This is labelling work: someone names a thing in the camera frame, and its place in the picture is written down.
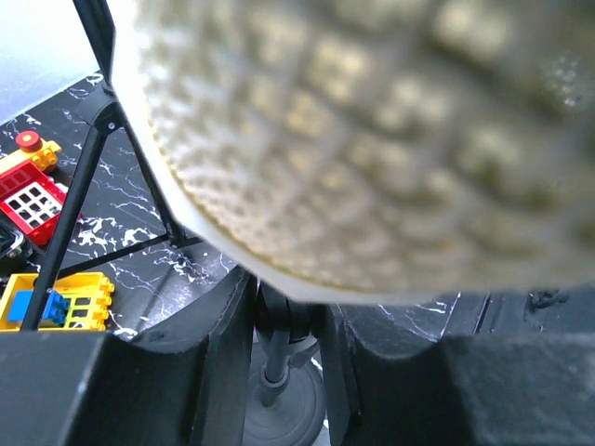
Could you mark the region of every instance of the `blue toy block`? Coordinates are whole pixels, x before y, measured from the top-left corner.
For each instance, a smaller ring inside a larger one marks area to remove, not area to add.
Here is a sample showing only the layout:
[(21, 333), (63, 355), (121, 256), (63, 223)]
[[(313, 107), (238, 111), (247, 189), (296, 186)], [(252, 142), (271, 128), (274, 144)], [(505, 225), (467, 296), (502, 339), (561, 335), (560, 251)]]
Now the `blue toy block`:
[[(31, 302), (33, 291), (18, 291), (15, 293), (12, 306), (8, 312), (8, 321), (13, 323), (22, 322), (25, 319), (25, 313)], [(64, 326), (66, 315), (68, 313), (69, 301), (52, 291), (47, 300), (46, 310), (42, 316), (42, 326)]]

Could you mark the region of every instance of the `circular base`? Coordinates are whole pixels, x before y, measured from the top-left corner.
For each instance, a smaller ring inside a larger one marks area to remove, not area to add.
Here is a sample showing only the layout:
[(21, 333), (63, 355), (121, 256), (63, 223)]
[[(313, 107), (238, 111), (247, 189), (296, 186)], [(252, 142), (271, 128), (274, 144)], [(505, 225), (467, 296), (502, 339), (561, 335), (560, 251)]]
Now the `circular base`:
[(308, 362), (291, 369), (287, 389), (271, 407), (260, 402), (258, 380), (267, 359), (259, 344), (252, 346), (245, 411), (244, 446), (311, 446), (324, 421), (324, 384)]

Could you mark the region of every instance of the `red building block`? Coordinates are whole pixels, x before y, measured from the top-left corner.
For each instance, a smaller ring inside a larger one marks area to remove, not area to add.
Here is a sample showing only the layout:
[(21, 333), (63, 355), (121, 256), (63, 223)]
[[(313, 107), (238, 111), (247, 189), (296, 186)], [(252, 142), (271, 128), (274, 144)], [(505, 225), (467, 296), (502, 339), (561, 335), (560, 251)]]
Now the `red building block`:
[(65, 198), (31, 161), (0, 174), (0, 209), (38, 246), (51, 239)]

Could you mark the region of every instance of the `red cap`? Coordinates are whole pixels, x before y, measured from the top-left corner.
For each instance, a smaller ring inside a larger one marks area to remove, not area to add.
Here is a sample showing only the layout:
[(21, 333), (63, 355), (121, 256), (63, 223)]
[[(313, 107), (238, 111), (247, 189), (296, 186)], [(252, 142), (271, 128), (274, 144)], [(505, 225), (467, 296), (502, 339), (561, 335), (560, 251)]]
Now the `red cap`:
[(19, 133), (15, 141), (23, 151), (38, 151), (44, 147), (44, 141), (32, 130)]

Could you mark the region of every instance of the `beige textured surface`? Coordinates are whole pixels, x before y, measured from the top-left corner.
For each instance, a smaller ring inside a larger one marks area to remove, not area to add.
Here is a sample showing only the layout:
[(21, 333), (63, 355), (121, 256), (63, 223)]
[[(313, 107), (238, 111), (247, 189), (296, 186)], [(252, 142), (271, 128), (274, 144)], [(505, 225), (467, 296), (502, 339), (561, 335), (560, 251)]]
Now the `beige textured surface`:
[(578, 2), (137, 3), (164, 157), (260, 260), (379, 293), (592, 278)]

